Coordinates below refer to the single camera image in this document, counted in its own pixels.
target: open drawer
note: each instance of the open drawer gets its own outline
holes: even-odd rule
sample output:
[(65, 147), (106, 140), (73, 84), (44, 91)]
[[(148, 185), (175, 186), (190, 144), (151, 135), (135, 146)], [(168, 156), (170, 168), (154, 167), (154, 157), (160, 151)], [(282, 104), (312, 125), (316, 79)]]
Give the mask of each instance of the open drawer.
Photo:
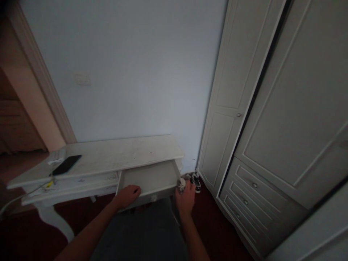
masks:
[(163, 161), (123, 170), (117, 191), (128, 185), (141, 188), (140, 196), (128, 207), (133, 208), (173, 195), (179, 178), (180, 172), (175, 160)]

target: desk top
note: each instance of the desk top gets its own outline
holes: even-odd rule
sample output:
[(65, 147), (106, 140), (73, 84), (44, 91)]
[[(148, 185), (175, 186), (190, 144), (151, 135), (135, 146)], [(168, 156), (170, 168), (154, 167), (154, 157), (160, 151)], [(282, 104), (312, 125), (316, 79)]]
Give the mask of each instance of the desk top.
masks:
[[(81, 142), (68, 144), (65, 149), (66, 157), (80, 154), (82, 157), (68, 173), (56, 176), (57, 180), (141, 167), (181, 159), (185, 155), (172, 135)], [(52, 167), (47, 162), (51, 159), (50, 155), (37, 166), (14, 178), (7, 184), (7, 188), (41, 185), (50, 181)]]

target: hand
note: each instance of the hand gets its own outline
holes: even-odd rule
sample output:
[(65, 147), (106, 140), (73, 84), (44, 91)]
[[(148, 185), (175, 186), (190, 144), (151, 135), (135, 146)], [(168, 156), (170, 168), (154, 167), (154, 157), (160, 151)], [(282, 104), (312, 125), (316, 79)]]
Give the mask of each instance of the hand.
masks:
[(113, 202), (118, 208), (126, 208), (136, 200), (141, 193), (141, 188), (135, 185), (128, 185), (120, 190), (113, 198)]
[(175, 190), (175, 201), (179, 210), (181, 221), (191, 217), (193, 205), (195, 204), (196, 186), (186, 181), (184, 192), (180, 195), (178, 189)]

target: charging cable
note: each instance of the charging cable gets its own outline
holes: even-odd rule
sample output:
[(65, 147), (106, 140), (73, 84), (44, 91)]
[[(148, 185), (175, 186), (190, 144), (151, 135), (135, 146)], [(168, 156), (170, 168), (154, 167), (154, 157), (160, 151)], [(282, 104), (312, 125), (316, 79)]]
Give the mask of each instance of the charging cable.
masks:
[(44, 187), (44, 186), (46, 186), (46, 185), (47, 185), (46, 187), (50, 187), (53, 183), (54, 183), (54, 178), (52, 177), (52, 179), (51, 179), (49, 182), (46, 182), (45, 184), (42, 184), (41, 186), (39, 186), (38, 188), (34, 189), (33, 191), (31, 191), (31, 192), (29, 192), (29, 193), (27, 193), (27, 194), (25, 194), (25, 195), (21, 195), (21, 196), (15, 198), (15, 199), (12, 199), (12, 200), (11, 200), (10, 202), (8, 202), (5, 206), (3, 206), (2, 209), (0, 210), (0, 221), (3, 220), (3, 213), (5, 212), (6, 208), (7, 208), (9, 205), (11, 205), (13, 202), (15, 202), (15, 201), (17, 201), (17, 200), (19, 200), (19, 199), (21, 199), (21, 198), (23, 198), (23, 197), (25, 197), (25, 196), (28, 196), (29, 194), (31, 194), (31, 193), (37, 191), (38, 189), (40, 189), (40, 188), (42, 188), (42, 187)]

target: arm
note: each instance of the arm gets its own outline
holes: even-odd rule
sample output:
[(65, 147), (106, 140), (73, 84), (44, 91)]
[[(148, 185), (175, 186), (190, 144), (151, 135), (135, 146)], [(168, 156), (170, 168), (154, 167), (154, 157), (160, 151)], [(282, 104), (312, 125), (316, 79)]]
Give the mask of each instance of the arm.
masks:
[(196, 186), (191, 184), (190, 181), (186, 181), (185, 190), (182, 195), (180, 195), (178, 190), (175, 190), (175, 199), (188, 245), (190, 260), (208, 261), (210, 258), (191, 217), (192, 208), (195, 203), (195, 190)]
[(140, 192), (140, 187), (134, 185), (129, 185), (122, 189), (102, 212), (66, 246), (55, 260), (89, 260), (113, 216), (120, 209), (126, 208), (133, 203), (140, 195)]

